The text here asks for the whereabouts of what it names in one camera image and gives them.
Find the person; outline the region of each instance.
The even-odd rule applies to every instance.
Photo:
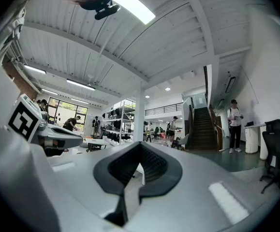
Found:
[[[153,123],[149,123],[148,125],[147,125],[147,128],[146,128],[146,142],[148,141],[148,139],[149,139],[149,141],[151,142],[151,137],[150,137],[150,126],[152,125]]]
[[[172,142],[174,140],[174,137],[175,137],[176,120],[177,120],[177,117],[174,116],[173,120],[170,122],[170,129],[169,129],[170,142]]]
[[[76,129],[75,125],[76,125],[76,121],[80,120],[81,117],[80,116],[76,116],[76,118],[69,118],[63,125],[63,128],[69,130],[69,131],[73,131],[73,129]]]
[[[99,132],[99,124],[100,121],[98,120],[98,116],[95,116],[95,119],[92,121],[92,131],[93,131],[93,136],[97,136]]]
[[[47,109],[46,109],[46,105],[47,105],[47,101],[45,99],[43,99],[41,101],[41,112],[47,112]]]
[[[38,104],[40,110],[42,111],[42,108],[41,108],[41,100],[38,100],[38,101],[37,101],[37,104]]]
[[[241,152],[240,149],[240,139],[241,139],[241,119],[243,115],[237,107],[236,100],[231,100],[231,108],[228,110],[228,121],[229,121],[229,131],[230,131],[230,151],[233,153],[233,148],[235,146],[235,136],[236,136],[236,147],[235,151]]]

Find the white corrugated ceiling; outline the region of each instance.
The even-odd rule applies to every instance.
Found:
[[[64,0],[31,0],[26,7],[25,20],[33,26],[24,27],[19,40],[23,55],[26,60],[66,74],[70,79],[90,82],[121,95],[143,80],[119,61],[149,79],[176,64],[186,65],[193,56],[206,52],[203,28],[187,0],[140,1],[156,15],[147,25],[124,8],[97,21],[94,11],[86,11]],[[250,46],[248,7],[267,3],[267,0],[199,1],[211,30],[215,55]],[[42,25],[46,30],[38,30],[34,25]],[[49,33],[47,29],[57,29],[94,44],[98,49],[104,48],[108,56],[119,61],[112,61],[103,56],[104,52],[98,53],[79,42]],[[225,96],[228,71],[239,75],[243,59],[244,52],[220,59],[218,96]],[[53,85],[72,94],[85,95],[86,99],[109,101],[112,97],[67,84],[58,76],[35,77],[44,87]]]

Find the wooden stairs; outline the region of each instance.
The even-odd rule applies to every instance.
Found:
[[[192,133],[188,138],[188,150],[218,150],[217,136],[207,107],[194,110]]]

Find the brick wall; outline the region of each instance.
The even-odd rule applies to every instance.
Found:
[[[31,100],[36,99],[38,93],[25,81],[24,78],[21,77],[21,75],[18,73],[16,68],[14,67],[12,62],[8,62],[9,59],[7,57],[4,57],[2,66],[6,73],[11,76],[13,79],[14,77],[14,83],[20,90],[20,94],[26,94]]]

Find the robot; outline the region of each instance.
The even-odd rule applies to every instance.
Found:
[[[250,231],[279,199],[262,203],[261,194],[210,160],[154,143],[46,157],[44,149],[75,146],[82,138],[47,124],[46,114],[26,95],[19,97],[11,114],[8,128],[20,131],[0,128],[0,198],[25,229]],[[54,145],[56,140],[61,145]],[[130,219],[124,188],[139,164],[145,185]]]
[[[47,156],[61,155],[63,150],[79,146],[83,142],[81,136],[48,124],[47,120],[47,112],[41,112],[37,104],[26,94],[22,94],[12,107],[6,126],[21,134],[28,143],[41,145]]]

